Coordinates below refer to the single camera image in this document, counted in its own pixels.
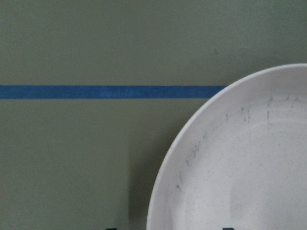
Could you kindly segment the pink plate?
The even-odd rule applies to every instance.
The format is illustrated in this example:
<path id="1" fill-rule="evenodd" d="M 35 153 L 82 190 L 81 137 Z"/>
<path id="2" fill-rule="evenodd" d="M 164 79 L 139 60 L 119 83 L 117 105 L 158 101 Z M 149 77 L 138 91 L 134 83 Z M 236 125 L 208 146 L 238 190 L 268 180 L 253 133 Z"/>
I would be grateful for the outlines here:
<path id="1" fill-rule="evenodd" d="M 307 66 L 244 77 L 185 124 L 157 175 L 149 230 L 307 227 Z"/>

